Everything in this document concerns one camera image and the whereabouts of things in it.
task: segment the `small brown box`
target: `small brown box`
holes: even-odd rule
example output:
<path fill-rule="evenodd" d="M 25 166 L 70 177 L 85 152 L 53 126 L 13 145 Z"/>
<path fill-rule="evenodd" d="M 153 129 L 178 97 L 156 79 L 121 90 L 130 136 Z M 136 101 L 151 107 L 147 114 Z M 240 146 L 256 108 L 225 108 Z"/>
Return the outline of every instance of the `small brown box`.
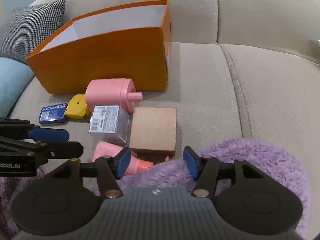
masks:
<path fill-rule="evenodd" d="M 133 112 L 129 147 L 144 159 L 148 154 L 174 156 L 177 109 L 136 107 Z"/>

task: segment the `houndstooth pillow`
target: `houndstooth pillow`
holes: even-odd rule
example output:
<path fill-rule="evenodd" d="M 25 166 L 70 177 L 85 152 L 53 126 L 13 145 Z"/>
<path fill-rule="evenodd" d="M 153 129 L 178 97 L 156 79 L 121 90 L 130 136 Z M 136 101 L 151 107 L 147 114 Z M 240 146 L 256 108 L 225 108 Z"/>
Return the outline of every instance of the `houndstooth pillow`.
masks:
<path fill-rule="evenodd" d="M 22 63 L 26 56 L 62 24 L 66 0 L 20 7 L 0 27 L 0 57 Z"/>

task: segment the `pink handle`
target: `pink handle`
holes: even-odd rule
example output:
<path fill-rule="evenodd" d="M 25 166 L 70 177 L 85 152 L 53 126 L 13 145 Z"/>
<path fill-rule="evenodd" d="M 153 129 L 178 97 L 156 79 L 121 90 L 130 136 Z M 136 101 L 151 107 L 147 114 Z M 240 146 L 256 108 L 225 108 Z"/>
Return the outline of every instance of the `pink handle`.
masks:
<path fill-rule="evenodd" d="M 141 102 L 142 101 L 142 93 L 138 93 L 138 92 L 128 93 L 128 101 Z"/>

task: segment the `small blue package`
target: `small blue package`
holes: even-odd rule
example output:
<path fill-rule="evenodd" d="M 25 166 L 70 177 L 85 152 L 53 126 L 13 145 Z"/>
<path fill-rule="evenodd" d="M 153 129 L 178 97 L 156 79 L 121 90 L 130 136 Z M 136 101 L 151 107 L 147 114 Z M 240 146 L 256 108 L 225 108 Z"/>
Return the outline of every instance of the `small blue package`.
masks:
<path fill-rule="evenodd" d="M 68 118 L 64 116 L 68 104 L 62 103 L 53 106 L 45 106 L 41 109 L 39 123 L 41 125 L 65 124 Z"/>

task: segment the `sofa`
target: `sofa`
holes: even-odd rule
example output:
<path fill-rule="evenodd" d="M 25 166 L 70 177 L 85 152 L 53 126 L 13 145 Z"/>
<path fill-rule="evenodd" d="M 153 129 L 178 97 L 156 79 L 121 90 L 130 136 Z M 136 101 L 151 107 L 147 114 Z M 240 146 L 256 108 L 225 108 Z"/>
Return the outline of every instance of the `sofa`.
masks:
<path fill-rule="evenodd" d="M 36 0 L 32 5 L 55 0 Z M 64 22 L 141 0 L 66 0 Z M 177 108 L 176 157 L 228 138 L 257 138 L 286 148 L 302 163 L 311 190 L 307 239 L 320 226 L 320 0 L 169 0 L 172 51 L 166 91 L 143 92 L 140 106 Z M 37 78 L 11 118 L 38 122 L 50 95 Z M 92 159 L 89 123 L 63 126 Z M 64 160 L 43 166 L 48 172 Z"/>

